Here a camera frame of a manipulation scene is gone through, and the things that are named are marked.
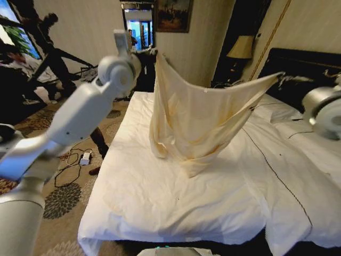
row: white plug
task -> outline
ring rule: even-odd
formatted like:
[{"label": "white plug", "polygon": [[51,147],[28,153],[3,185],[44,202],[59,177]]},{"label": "white plug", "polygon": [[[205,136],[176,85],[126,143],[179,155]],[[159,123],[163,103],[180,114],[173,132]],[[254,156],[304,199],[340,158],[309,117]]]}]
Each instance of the white plug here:
[{"label": "white plug", "polygon": [[80,159],[79,165],[88,165],[90,163],[90,152],[85,152],[83,157]]}]

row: pillow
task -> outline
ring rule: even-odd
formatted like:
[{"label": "pillow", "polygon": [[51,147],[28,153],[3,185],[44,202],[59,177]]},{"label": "pillow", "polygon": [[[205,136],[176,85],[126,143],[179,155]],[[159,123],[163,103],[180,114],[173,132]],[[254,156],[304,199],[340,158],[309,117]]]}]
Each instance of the pillow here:
[{"label": "pillow", "polygon": [[254,114],[269,123],[279,123],[302,119],[302,114],[284,102],[265,94],[255,107]]}]

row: wall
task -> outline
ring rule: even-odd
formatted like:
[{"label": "wall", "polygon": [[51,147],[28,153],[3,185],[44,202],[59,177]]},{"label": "wall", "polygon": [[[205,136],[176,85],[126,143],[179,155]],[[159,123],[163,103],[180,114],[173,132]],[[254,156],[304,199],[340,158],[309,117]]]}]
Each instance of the wall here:
[{"label": "wall", "polygon": [[[208,86],[217,64],[234,0],[193,0],[189,33],[156,33],[156,45],[188,82]],[[49,12],[59,21],[51,38],[61,48],[92,64],[116,54],[113,29],[123,29],[119,0],[35,0],[43,17]],[[66,60],[71,72],[80,64]]]},{"label": "wall", "polygon": [[151,20],[151,11],[130,11],[125,13],[126,20]]},{"label": "wall", "polygon": [[156,46],[192,84],[209,86],[218,62],[234,0],[193,0],[189,33],[158,33]]},{"label": "wall", "polygon": [[340,13],[340,0],[272,0],[242,79],[258,77],[273,47],[341,53]]},{"label": "wall", "polygon": [[[97,65],[102,57],[117,54],[112,31],[124,29],[119,0],[34,0],[42,18],[49,12],[59,21],[51,28],[55,47]],[[66,60],[70,72],[81,64]]]}]

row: black headboard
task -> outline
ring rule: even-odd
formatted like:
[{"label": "black headboard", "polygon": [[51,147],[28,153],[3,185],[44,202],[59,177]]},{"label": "black headboard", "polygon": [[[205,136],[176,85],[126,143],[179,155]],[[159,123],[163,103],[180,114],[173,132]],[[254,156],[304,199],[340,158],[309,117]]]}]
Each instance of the black headboard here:
[{"label": "black headboard", "polygon": [[335,86],[335,77],[325,75],[326,70],[328,75],[341,73],[341,54],[272,48],[259,77],[279,71],[297,77],[280,87],[279,83],[274,84],[267,94],[303,112],[302,99],[307,92],[321,86]]}]

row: bed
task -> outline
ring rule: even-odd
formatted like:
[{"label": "bed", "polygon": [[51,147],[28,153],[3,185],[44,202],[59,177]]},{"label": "bed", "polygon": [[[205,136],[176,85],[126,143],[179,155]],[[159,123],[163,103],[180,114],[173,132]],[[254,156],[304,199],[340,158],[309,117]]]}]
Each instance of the bed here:
[{"label": "bed", "polygon": [[299,149],[341,188],[341,142],[328,140],[312,131],[304,120],[274,125],[284,139]]},{"label": "bed", "polygon": [[341,189],[284,137],[283,120],[252,114],[210,170],[188,179],[150,150],[152,104],[152,93],[134,93],[103,161],[78,231],[87,255],[107,240],[242,244],[264,229],[274,255],[298,241],[341,246]]}]

